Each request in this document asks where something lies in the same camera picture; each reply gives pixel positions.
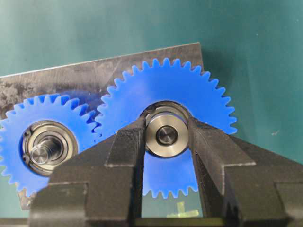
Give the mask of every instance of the green background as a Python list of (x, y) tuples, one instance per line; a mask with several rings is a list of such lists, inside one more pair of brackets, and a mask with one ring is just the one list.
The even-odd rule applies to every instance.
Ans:
[[(0, 0), (0, 76), (200, 42), (237, 137), (303, 163), (302, 0)], [(21, 217), (0, 178), (1, 217)]]

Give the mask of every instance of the blue gear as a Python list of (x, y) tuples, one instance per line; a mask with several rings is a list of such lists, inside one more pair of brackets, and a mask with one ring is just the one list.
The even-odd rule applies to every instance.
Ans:
[(47, 186), (49, 177), (34, 173), (22, 160), (22, 135), (33, 123), (54, 121), (67, 127), (78, 143), (78, 152), (82, 152), (99, 141), (100, 135), (93, 133), (97, 123), (92, 121), (95, 111), (87, 113), (87, 104), (79, 105), (79, 99), (69, 96), (42, 95), (25, 99), (16, 104), (14, 110), (6, 112), (7, 119), (0, 125), (0, 166), (5, 166), (3, 176), (11, 175), (9, 184), (18, 183), (17, 190), (26, 188), (26, 195)]
[[(210, 73), (201, 75), (201, 67), (191, 69), (191, 63), (180, 65), (176, 59), (170, 64), (168, 58), (160, 65), (157, 59), (150, 67), (142, 63), (143, 69), (133, 66), (133, 75), (123, 72), (124, 81), (115, 79), (116, 87), (108, 87), (109, 95), (98, 107), (101, 112), (95, 120), (101, 124), (95, 129), (102, 139), (138, 119), (149, 105), (160, 101), (173, 101), (183, 105), (198, 120), (232, 134), (237, 130), (230, 125), (236, 122), (230, 114), (233, 107), (226, 106), (230, 97), (222, 97), (225, 88), (216, 88), (217, 79), (210, 80)], [(159, 158), (145, 154), (143, 195), (151, 190), (153, 197), (160, 192), (167, 198), (169, 192), (174, 197), (178, 191), (188, 195), (188, 187), (197, 191), (196, 177), (190, 150), (174, 158)]]

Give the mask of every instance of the scratched metal plate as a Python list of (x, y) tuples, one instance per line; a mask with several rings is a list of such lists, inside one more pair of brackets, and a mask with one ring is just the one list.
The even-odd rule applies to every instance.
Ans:
[(162, 61), (165, 57), (203, 65), (200, 43), (194, 43), (4, 76), (0, 78), (0, 118), (6, 118), (5, 112), (14, 104), (41, 94), (69, 94), (96, 109), (106, 88), (114, 85), (114, 78), (121, 78), (123, 71), (131, 72), (133, 65), (142, 68), (142, 61), (151, 64), (154, 58)]

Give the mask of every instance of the gear tooth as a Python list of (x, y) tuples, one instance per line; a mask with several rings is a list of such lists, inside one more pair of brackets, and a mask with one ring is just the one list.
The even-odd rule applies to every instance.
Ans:
[(173, 67), (181, 68), (181, 61), (180, 61), (179, 58), (176, 58), (176, 59), (173, 61)]
[(97, 133), (97, 134), (102, 135), (101, 134), (102, 133), (102, 126), (98, 126), (98, 127), (94, 128), (94, 132)]
[(236, 117), (229, 117), (229, 124), (233, 124), (237, 122), (237, 118)]
[(234, 127), (230, 127), (230, 131), (229, 134), (235, 134), (237, 133), (238, 129), (234, 128)]
[(184, 194), (185, 196), (187, 196), (187, 195), (188, 195), (188, 187), (186, 187), (184, 190), (182, 190), (182, 192), (183, 192), (183, 194)]
[(231, 101), (231, 98), (229, 96), (222, 97), (222, 99), (223, 99), (224, 105), (227, 105)]
[(23, 103), (15, 104), (14, 109), (16, 110), (16, 112), (20, 112), (24, 109), (24, 104)]
[(8, 181), (9, 185), (14, 184), (15, 182), (16, 182), (16, 180), (15, 180), (14, 176), (10, 175), (10, 178), (9, 178), (9, 181)]
[(132, 75), (127, 72), (127, 71), (124, 71), (122, 72), (122, 75), (123, 75), (123, 79), (124, 79), (124, 82), (126, 82)]
[(10, 110), (5, 113), (8, 119), (14, 119), (16, 117), (16, 111)]
[(68, 100), (64, 105), (70, 109), (75, 109), (79, 105), (80, 100), (78, 98), (73, 98)]
[(187, 187), (186, 187), (186, 188), (179, 189), (179, 191), (178, 191), (178, 197), (179, 197), (179, 196), (187, 196), (188, 193), (186, 194), (186, 192), (188, 192), (188, 191), (187, 191)]
[(148, 196), (148, 197), (152, 197), (152, 191), (151, 190), (148, 190), (147, 192), (142, 192), (142, 195), (143, 196)]
[(180, 196), (182, 196), (182, 195), (184, 195), (183, 190), (182, 190), (182, 189), (179, 189), (179, 190), (178, 190), (178, 195), (177, 195), (175, 198), (178, 198), (178, 197), (180, 197)]
[(220, 96), (222, 96), (225, 93), (226, 89), (224, 87), (220, 87), (217, 89), (217, 92), (219, 93)]
[(190, 186), (187, 188), (188, 194), (195, 192), (194, 189)]
[(105, 108), (106, 108), (106, 104), (105, 104), (105, 103), (102, 103), (101, 105), (99, 105), (99, 106), (97, 107), (97, 110), (100, 112), (100, 114), (99, 114), (98, 116), (100, 116), (100, 117), (103, 116), (103, 111), (104, 111)]
[(44, 102), (51, 104), (54, 103), (54, 101), (56, 100), (56, 98), (59, 96), (59, 94), (50, 94), (50, 95), (46, 95)]
[(191, 62), (187, 61), (184, 63), (183, 68), (187, 69), (187, 70), (191, 70)]
[(196, 74), (200, 74), (201, 73), (201, 69), (202, 69), (201, 66), (198, 65), (198, 66), (196, 66), (194, 68), (193, 72), (196, 73)]
[(70, 99), (69, 95), (58, 96), (55, 100), (55, 104), (65, 105), (65, 103)]
[(104, 103), (107, 103), (108, 101), (110, 101), (110, 95), (106, 94), (106, 95), (103, 95), (101, 97), (101, 100), (104, 102)]
[(164, 199), (164, 196), (163, 196), (163, 193), (161, 191), (156, 191), (156, 192), (153, 192), (152, 191), (152, 197), (153, 198), (163, 198)]
[(115, 85), (118, 87), (120, 87), (120, 85), (123, 83), (123, 81), (120, 78), (115, 78), (114, 79), (114, 83)]
[(205, 80), (209, 80), (209, 78), (210, 78), (210, 72), (204, 72), (203, 74), (202, 74), (202, 77), (203, 77), (203, 79), (205, 79)]
[(77, 106), (73, 111), (76, 112), (79, 116), (82, 116), (86, 113), (88, 107), (89, 105), (85, 103)]
[(45, 95), (35, 96), (34, 97), (34, 103), (43, 103), (45, 99)]
[(1, 172), (1, 175), (2, 176), (8, 176), (9, 175), (7, 167), (4, 168), (4, 170)]
[(101, 123), (103, 121), (103, 114), (100, 113), (98, 116), (95, 117), (95, 121), (98, 122), (98, 123)]
[(198, 185), (196, 185), (196, 188), (193, 188), (192, 186), (189, 186), (188, 190), (191, 191), (191, 192), (197, 192), (198, 191)]
[(97, 122), (92, 122), (88, 124), (89, 129), (94, 130), (94, 128), (97, 126)]
[(132, 66), (133, 74), (140, 72), (139, 68), (136, 65)]
[(219, 80), (218, 79), (212, 79), (209, 82), (213, 87), (217, 87)]
[(34, 104), (33, 98), (27, 98), (23, 100), (24, 107), (29, 107)]
[(172, 198), (174, 198), (174, 196), (173, 196), (173, 194), (172, 194), (172, 191), (169, 191), (169, 195), (168, 195), (168, 197), (167, 197), (168, 199), (172, 199)]
[(152, 60), (152, 67), (153, 67), (153, 68), (159, 68), (159, 67), (160, 67), (160, 62), (159, 62), (158, 59), (154, 58), (154, 59)]
[(231, 114), (232, 112), (235, 111), (235, 108), (233, 106), (227, 106), (226, 109), (228, 114)]
[(169, 60), (169, 58), (164, 58), (164, 60), (163, 60), (163, 67), (164, 68), (170, 67), (170, 60)]
[(83, 120), (85, 120), (86, 122), (90, 121), (91, 118), (95, 115), (95, 111), (92, 110), (92, 111), (89, 111), (88, 113), (84, 114), (81, 118)]
[(115, 87), (115, 86), (107, 87), (107, 91), (109, 92), (110, 95), (112, 95), (116, 90), (117, 90), (117, 87)]
[(143, 70), (147, 70), (147, 69), (149, 69), (150, 68), (150, 66), (149, 66), (149, 64), (147, 63), (147, 61), (143, 61), (142, 62), (142, 69)]

